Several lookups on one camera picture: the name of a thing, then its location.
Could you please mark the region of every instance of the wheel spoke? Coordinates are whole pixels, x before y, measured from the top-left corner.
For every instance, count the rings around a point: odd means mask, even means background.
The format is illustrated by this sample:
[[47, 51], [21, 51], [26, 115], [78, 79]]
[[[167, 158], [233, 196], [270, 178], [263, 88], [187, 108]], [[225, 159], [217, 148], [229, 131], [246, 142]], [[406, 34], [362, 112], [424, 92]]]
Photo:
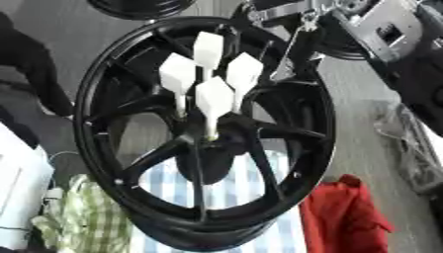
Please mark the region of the wheel spoke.
[[186, 142], [177, 137], [164, 143], [160, 147], [144, 154], [130, 167], [122, 171], [122, 179], [130, 187], [137, 187], [141, 175], [153, 166], [179, 155], [186, 150]]
[[117, 106], [114, 109], [107, 110], [105, 112], [89, 116], [86, 118], [86, 122], [96, 123], [98, 121], [109, 121], [117, 117], [134, 115], [145, 112], [149, 109], [153, 111], [155, 109], [160, 109], [162, 107], [167, 107], [173, 102], [172, 98], [163, 96], [147, 96], [132, 101], [126, 102], [122, 105]]
[[194, 209], [199, 212], [200, 222], [204, 222], [207, 218], [207, 210], [205, 203], [205, 188], [203, 183], [203, 168], [200, 159], [199, 144], [190, 145], [191, 151], [191, 177], [194, 187]]
[[133, 82], [133, 84], [135, 84], [143, 92], [149, 92], [155, 86], [118, 60], [110, 61], [109, 66], [112, 71], [115, 71], [114, 76], [116, 78], [129, 78]]
[[323, 133], [292, 126], [280, 126], [256, 121], [260, 138], [284, 138], [299, 140], [303, 144], [317, 144], [324, 140]]
[[170, 37], [168, 37], [165, 33], [157, 31], [156, 34], [158, 35], [158, 37], [163, 41], [166, 42], [169, 46], [171, 46], [171, 48], [179, 53], [182, 54], [183, 56], [186, 56], [188, 58], [192, 58], [193, 57], [193, 53], [192, 51], [187, 48], [185, 45], [183, 45], [182, 43], [178, 42], [177, 40], [174, 40]]
[[260, 142], [260, 139], [251, 135], [248, 138], [249, 140], [249, 153], [257, 165], [260, 174], [263, 177], [263, 181], [265, 183], [265, 196], [273, 196], [277, 197], [279, 200], [284, 199], [283, 192], [281, 191], [277, 179], [275, 178], [274, 172], [272, 171], [271, 164], [269, 163], [268, 157], [266, 157], [265, 150], [263, 145]]

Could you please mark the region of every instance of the cable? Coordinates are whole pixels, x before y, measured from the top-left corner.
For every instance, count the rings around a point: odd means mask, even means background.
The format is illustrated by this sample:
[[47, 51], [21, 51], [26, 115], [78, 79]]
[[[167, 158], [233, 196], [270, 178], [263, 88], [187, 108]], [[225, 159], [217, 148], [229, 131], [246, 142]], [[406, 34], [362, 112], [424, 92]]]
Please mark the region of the cable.
[[25, 231], [25, 232], [31, 232], [30, 229], [20, 228], [20, 227], [6, 227], [6, 226], [0, 226], [0, 229], [5, 229], [5, 230], [20, 230], [20, 231]]
[[77, 153], [77, 152], [75, 152], [75, 151], [60, 151], [60, 152], [58, 152], [58, 153], [55, 153], [54, 155], [52, 155], [50, 158], [49, 158], [49, 164], [50, 165], [52, 165], [52, 160], [53, 159], [55, 159], [55, 158], [57, 158], [59, 155], [62, 155], [62, 154], [75, 154], [75, 155], [80, 155], [79, 153]]
[[[53, 161], [55, 158], [57, 158], [58, 156], [63, 155], [63, 154], [75, 154], [75, 155], [80, 155], [79, 153], [74, 152], [74, 151], [60, 151], [60, 152], [55, 153], [54, 155], [52, 155], [52, 156], [49, 158], [48, 163], [49, 163], [50, 165], [53, 166], [52, 161]], [[57, 186], [57, 182], [55, 181], [55, 179], [53, 178], [53, 176], [51, 177], [50, 180], [52, 181], [53, 186], [56, 187], [56, 186]]]

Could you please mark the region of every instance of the checkered tablecloth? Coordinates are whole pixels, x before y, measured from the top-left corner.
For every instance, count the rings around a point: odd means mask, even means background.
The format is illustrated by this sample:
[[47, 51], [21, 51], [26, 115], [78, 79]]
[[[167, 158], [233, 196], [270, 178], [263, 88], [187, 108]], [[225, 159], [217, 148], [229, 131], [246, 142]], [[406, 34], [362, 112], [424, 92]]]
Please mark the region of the checkered tablecloth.
[[[288, 157], [276, 151], [266, 151], [274, 174], [280, 183], [288, 175]], [[170, 159], [150, 169], [142, 176], [141, 184], [167, 202], [183, 207], [194, 206], [192, 183], [178, 173], [175, 159]], [[237, 156], [227, 175], [220, 182], [205, 188], [209, 209], [226, 209], [253, 201], [264, 193], [261, 175], [249, 155]], [[136, 228], [133, 230], [133, 253], [183, 252], [172, 249], [149, 237]], [[306, 253], [298, 207], [281, 215], [269, 230], [258, 238], [228, 253]]]

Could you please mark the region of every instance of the black wheel rim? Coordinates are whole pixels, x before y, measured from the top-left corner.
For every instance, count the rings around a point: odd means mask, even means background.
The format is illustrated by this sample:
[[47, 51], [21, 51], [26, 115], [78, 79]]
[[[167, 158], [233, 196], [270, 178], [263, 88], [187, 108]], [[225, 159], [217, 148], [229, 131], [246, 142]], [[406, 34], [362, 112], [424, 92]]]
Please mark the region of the black wheel rim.
[[178, 14], [195, 0], [88, 0], [97, 10], [120, 19], [152, 20]]
[[[207, 210], [202, 201], [197, 201], [193, 209], [177, 207], [141, 190], [135, 182], [138, 175], [150, 166], [183, 152], [193, 154], [192, 150], [208, 145], [199, 128], [189, 127], [191, 120], [180, 122], [174, 119], [172, 94], [163, 90], [155, 77], [155, 69], [171, 51], [191, 56], [191, 43], [199, 31], [224, 35], [226, 49], [221, 70], [243, 51], [263, 60], [266, 65], [259, 85], [243, 103], [243, 115], [228, 114], [220, 122], [221, 135], [224, 127], [234, 127], [246, 139], [242, 143], [260, 170], [266, 194], [247, 205], [226, 210]], [[124, 36], [105, 50], [89, 68], [76, 100], [74, 129], [78, 148], [94, 179], [146, 234], [184, 250], [227, 249], [266, 230], [276, 217], [299, 203], [320, 181], [334, 150], [333, 105], [315, 71], [280, 83], [269, 81], [269, 75], [285, 48], [285, 43], [279, 38], [258, 28], [240, 27], [227, 19], [176, 18], [142, 27]], [[156, 56], [151, 54], [152, 50], [157, 53]], [[147, 60], [142, 57], [146, 53], [149, 55]], [[144, 60], [144, 71], [137, 69], [139, 63], [135, 62], [139, 59]], [[113, 91], [110, 91], [112, 85], [109, 83], [115, 78], [124, 79], [129, 85], [123, 86], [126, 92], [118, 91], [120, 100], [110, 96]], [[141, 96], [125, 100], [133, 90]], [[263, 107], [276, 124], [251, 119], [248, 115], [252, 102]], [[149, 153], [130, 170], [123, 170], [110, 147], [113, 141], [107, 126], [118, 117], [140, 111], [162, 117], [174, 138]], [[190, 111], [190, 115], [197, 118], [198, 114], [197, 110]], [[269, 173], [269, 163], [260, 144], [260, 138], [268, 137], [283, 138], [287, 145], [291, 172], [280, 185]], [[304, 152], [295, 155], [294, 149], [300, 143]], [[201, 200], [201, 170], [194, 170], [193, 175], [195, 199]]]

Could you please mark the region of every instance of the concrete floor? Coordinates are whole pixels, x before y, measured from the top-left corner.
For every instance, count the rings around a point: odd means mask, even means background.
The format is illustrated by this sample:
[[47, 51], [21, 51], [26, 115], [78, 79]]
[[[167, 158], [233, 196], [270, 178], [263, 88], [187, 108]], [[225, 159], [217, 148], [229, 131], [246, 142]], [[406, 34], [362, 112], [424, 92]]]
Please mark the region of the concrete floor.
[[[238, 2], [200, 0], [198, 7], [191, 7], [185, 15], [228, 16]], [[72, 99], [92, 60], [115, 39], [142, 25], [105, 16], [85, 0], [2, 0], [0, 10], [10, 15], [19, 30], [51, 49], [59, 80]], [[320, 72], [334, 99], [338, 118], [337, 150], [328, 175], [351, 173], [369, 185], [376, 206], [396, 227], [396, 232], [389, 235], [390, 252], [443, 252], [426, 200], [399, 177], [393, 151], [374, 131], [377, 107], [396, 101], [396, 94], [365, 62], [328, 58]], [[10, 69], [1, 69], [0, 78], [22, 79]], [[32, 127], [49, 153], [76, 150], [71, 123], [44, 116], [34, 98], [5, 90], [0, 92], [0, 104]], [[63, 185], [71, 175], [86, 172], [75, 155], [60, 157], [55, 165], [56, 179]]]

